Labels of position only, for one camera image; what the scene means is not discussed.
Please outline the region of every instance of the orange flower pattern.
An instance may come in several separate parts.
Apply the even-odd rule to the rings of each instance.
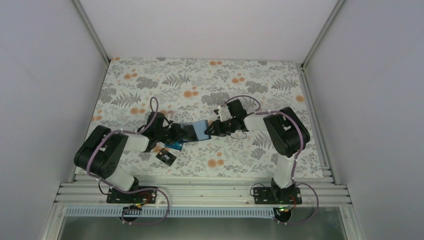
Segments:
[[[236,95],[260,100],[262,109],[291,107],[309,130],[311,141],[302,151],[296,176],[321,178],[317,147],[309,122],[296,65],[215,59],[114,57],[106,73],[89,132],[97,125],[135,131],[146,124],[149,99],[157,97],[159,111],[177,123],[216,120],[214,109]],[[248,113],[256,103],[240,98]],[[235,133],[233,137],[243,134]],[[131,151],[122,155],[121,167],[133,175],[264,177],[271,178],[278,153],[266,131],[247,132],[244,139],[212,137],[169,149],[177,159],[168,167],[155,153]],[[155,150],[163,144],[158,143]],[[84,174],[80,168],[77,174]]]

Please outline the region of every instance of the blue sticker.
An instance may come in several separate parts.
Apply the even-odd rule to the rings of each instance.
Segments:
[[[183,143],[182,142],[174,142],[171,145],[165,144],[165,147],[181,151],[181,149],[183,149]]]

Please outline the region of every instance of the metal bracket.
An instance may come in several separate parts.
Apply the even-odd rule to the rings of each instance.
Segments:
[[[155,188],[156,186],[140,186],[139,189],[145,189],[145,188]],[[116,189],[112,188],[109,189],[109,194],[107,195],[106,202],[108,204],[138,204],[138,203],[144,203],[147,198],[149,197],[148,193],[150,194],[150,200],[146,202],[146,204],[155,204],[156,203],[156,196],[157,191],[156,190],[146,190],[140,193],[134,193],[134,194],[124,194],[120,191],[117,191]]]
[[[293,188],[293,192],[283,197],[282,201],[278,202],[277,199],[273,196],[270,187],[254,187],[254,204],[256,205],[272,205],[272,204],[281,204],[281,205],[293,205],[293,199],[290,196],[293,196],[296,204],[302,204],[302,195],[301,190],[298,187]]]

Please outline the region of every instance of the white wall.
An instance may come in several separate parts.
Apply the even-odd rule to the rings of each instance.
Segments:
[[[301,63],[337,0],[80,0],[108,56]]]
[[[0,3],[0,239],[39,239],[106,70],[70,0]]]
[[[424,1],[346,1],[306,67],[369,240],[423,239]]]

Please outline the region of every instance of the black card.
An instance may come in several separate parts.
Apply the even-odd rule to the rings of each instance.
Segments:
[[[162,148],[159,153],[156,155],[156,158],[164,162],[166,165],[171,166],[172,163],[174,163],[175,159],[177,159],[176,156],[174,156],[169,151],[165,150],[165,148]]]

